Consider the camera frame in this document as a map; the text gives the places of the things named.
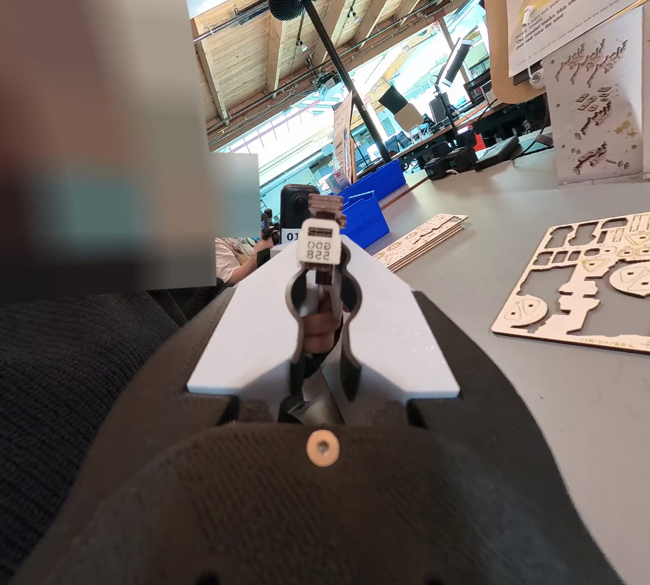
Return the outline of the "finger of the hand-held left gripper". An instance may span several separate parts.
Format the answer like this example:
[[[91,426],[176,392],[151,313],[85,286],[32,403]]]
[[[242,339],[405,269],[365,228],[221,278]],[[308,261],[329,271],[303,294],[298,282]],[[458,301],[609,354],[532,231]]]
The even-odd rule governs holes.
[[[316,283],[306,285],[305,300],[303,302],[303,317],[321,313],[322,303],[329,299],[329,286]]]

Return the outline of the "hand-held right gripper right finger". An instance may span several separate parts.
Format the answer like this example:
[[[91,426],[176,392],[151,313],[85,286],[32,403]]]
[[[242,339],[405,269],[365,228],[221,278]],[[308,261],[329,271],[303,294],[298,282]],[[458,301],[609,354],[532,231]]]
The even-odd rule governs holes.
[[[337,343],[337,408],[346,424],[370,424],[386,403],[453,399],[456,378],[411,288],[342,236],[360,290]]]

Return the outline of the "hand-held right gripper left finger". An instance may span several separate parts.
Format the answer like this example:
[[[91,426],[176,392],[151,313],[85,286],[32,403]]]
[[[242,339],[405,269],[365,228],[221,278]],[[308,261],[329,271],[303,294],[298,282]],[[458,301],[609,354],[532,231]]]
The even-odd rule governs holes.
[[[264,402],[273,418],[290,394],[290,360],[298,323],[287,288],[301,271],[297,241],[242,280],[187,382],[193,394]]]

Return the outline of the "wooden model assembly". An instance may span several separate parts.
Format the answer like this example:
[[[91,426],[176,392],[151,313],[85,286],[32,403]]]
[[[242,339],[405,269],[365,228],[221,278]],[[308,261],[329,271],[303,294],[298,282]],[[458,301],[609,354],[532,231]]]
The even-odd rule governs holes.
[[[329,287],[335,267],[341,262],[340,231],[346,226],[343,198],[310,194],[307,206],[311,216],[302,224],[298,236],[297,260],[304,270],[316,273],[316,284]]]

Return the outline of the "grey desk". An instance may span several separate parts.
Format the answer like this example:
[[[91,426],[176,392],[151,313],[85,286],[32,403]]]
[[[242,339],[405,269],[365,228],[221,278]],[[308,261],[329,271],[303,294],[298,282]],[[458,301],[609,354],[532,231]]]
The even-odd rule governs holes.
[[[397,200],[388,203],[397,196]],[[396,192],[371,254],[439,213],[464,231],[399,272],[470,336],[526,402],[584,522],[622,579],[649,583],[649,357],[502,337],[491,326],[553,225],[649,210],[649,183],[559,187],[553,150]]]

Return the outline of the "person's left hand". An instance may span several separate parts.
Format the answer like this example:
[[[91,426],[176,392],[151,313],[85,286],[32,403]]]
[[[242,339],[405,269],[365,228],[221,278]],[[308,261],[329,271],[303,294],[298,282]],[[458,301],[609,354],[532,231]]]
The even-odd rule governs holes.
[[[316,313],[302,317],[303,350],[307,355],[328,354],[337,343],[343,316],[335,316],[329,294],[319,302]]]

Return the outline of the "blue plastic bin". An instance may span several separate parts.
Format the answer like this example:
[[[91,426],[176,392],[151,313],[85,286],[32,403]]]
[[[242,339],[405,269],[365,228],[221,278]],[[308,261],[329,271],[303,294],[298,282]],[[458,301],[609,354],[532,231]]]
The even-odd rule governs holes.
[[[389,226],[374,191],[355,194],[343,205],[346,225],[341,234],[367,248],[389,233]]]
[[[374,172],[357,180],[350,187],[341,192],[344,203],[351,201],[360,194],[373,192],[374,197],[381,201],[388,195],[406,184],[400,159],[395,159],[389,164],[377,168]]]

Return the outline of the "stack of wooden sheets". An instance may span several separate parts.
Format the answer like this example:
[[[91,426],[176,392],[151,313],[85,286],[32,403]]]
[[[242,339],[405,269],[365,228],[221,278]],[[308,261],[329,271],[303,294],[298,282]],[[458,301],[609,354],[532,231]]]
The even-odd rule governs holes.
[[[467,215],[438,214],[374,255],[391,272],[398,272],[462,231]]]

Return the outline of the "black battery charger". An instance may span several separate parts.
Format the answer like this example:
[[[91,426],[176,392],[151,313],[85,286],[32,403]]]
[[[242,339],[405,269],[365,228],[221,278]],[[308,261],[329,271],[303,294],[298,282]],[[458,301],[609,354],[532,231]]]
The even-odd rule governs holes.
[[[475,163],[475,147],[470,145],[449,151],[443,157],[433,158],[427,162],[424,171],[430,180],[435,181],[473,170]]]

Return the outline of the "wooden parts sheet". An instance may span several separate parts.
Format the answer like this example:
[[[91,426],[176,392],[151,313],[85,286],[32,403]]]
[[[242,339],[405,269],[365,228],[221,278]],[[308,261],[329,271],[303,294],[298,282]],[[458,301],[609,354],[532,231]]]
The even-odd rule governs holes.
[[[531,276],[569,270],[556,305],[524,289]],[[649,355],[649,333],[591,333],[605,280],[614,292],[649,297],[649,212],[566,223],[549,228],[492,323],[495,335],[593,346]]]

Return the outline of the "black box device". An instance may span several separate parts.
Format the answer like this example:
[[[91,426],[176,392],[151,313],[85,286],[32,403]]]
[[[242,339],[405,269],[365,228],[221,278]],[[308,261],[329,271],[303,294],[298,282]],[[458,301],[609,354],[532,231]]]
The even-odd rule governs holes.
[[[490,148],[482,150],[481,154],[476,153],[474,168],[477,172],[481,172],[498,163],[511,160],[520,149],[519,137],[512,136]]]

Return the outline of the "light panel on stand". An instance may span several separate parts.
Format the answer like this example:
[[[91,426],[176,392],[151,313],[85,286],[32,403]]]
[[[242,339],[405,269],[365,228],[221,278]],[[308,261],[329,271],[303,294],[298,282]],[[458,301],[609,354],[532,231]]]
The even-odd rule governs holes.
[[[454,82],[454,79],[458,75],[458,72],[465,61],[465,58],[471,46],[472,46],[472,42],[470,40],[464,37],[459,37],[451,53],[449,54],[448,59],[445,62],[445,65],[437,74],[434,81],[436,98],[439,99],[439,101],[441,101],[445,118],[449,121],[449,126],[451,127],[454,140],[458,138],[458,128],[455,124],[455,119],[451,112],[449,99],[444,98],[441,100],[443,94],[443,90],[441,87],[442,86],[443,88],[451,87],[452,83]]]

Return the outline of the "brown clipboard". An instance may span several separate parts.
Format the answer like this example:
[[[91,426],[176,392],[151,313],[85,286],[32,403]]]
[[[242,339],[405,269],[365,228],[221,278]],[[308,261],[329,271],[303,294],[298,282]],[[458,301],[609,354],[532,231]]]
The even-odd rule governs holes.
[[[492,89],[503,103],[522,103],[542,95],[544,88],[534,88],[524,72],[523,81],[515,84],[508,75],[508,18],[506,0],[484,0],[490,43]]]

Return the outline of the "white board with puzzle parts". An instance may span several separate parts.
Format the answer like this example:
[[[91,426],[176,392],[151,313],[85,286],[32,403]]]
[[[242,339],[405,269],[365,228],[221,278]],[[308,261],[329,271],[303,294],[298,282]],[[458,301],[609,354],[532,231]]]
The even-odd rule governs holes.
[[[649,178],[649,2],[543,60],[560,185]]]

